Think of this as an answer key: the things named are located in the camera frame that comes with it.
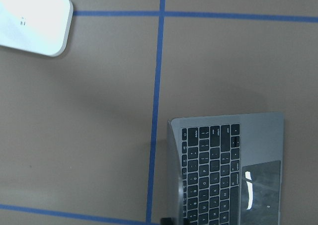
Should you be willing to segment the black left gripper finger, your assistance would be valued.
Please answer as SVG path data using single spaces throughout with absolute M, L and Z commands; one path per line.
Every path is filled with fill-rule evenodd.
M 168 218 L 161 218 L 160 225 L 174 225 L 173 219 L 171 217 Z

